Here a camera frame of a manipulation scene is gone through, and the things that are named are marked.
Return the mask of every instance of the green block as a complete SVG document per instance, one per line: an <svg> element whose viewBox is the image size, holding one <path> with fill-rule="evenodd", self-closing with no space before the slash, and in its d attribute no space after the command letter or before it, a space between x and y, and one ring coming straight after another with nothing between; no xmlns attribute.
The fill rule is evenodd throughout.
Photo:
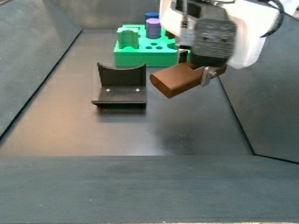
<svg viewBox="0 0 299 224"><path fill-rule="evenodd" d="M126 24L121 28L122 32L138 28L139 48L133 46L121 48L119 41L115 47L117 67L138 67L146 63L149 67L171 67L178 64L178 54L175 39L165 36L166 30L162 29L162 37L150 39L146 37L146 26L139 24Z"/></svg>

